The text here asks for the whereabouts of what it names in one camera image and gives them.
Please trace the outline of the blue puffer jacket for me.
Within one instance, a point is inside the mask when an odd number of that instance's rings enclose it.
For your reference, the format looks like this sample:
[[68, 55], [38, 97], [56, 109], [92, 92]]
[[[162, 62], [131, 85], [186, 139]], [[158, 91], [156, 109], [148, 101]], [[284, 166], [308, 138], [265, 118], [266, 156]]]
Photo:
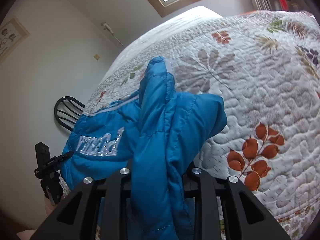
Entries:
[[74, 189], [86, 177], [104, 179], [131, 162], [131, 238], [192, 239], [194, 214], [182, 176], [226, 125], [220, 96], [177, 92], [165, 58], [154, 57], [137, 91], [80, 116], [63, 149], [73, 155], [61, 176]]

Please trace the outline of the floral quilted bedspread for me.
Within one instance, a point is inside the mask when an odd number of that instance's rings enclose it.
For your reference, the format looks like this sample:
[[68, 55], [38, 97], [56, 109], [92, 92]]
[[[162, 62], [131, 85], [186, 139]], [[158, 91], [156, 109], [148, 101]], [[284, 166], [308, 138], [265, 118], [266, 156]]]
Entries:
[[223, 99], [227, 125], [192, 163], [236, 176], [289, 235], [319, 213], [319, 25], [307, 12], [219, 17], [195, 8], [148, 31], [112, 63], [86, 104], [95, 113], [139, 89], [154, 57], [177, 92]]

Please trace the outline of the framed wall picture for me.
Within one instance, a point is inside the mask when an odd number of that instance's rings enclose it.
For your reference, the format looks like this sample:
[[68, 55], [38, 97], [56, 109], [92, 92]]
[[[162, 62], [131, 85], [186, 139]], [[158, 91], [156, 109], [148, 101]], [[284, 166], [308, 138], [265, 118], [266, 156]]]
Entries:
[[1, 63], [30, 35], [17, 17], [1, 26]]

